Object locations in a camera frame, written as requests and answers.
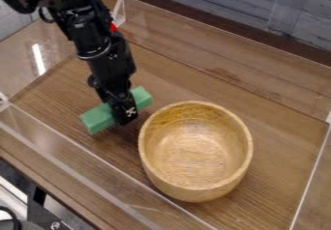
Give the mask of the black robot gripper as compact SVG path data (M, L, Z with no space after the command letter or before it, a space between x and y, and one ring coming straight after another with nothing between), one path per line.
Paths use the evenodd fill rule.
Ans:
M78 57L89 63L93 72L89 84L109 103L116 123L126 125L137 118L138 111L129 92L136 64L125 36L81 35L77 48Z

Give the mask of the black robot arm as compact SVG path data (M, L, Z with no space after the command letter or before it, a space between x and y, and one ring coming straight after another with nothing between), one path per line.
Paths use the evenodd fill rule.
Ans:
M130 92L136 73L128 40L114 29L114 18L102 0L3 0L21 14L38 13L54 23L77 48L93 74L89 85L124 125L137 118L137 103Z

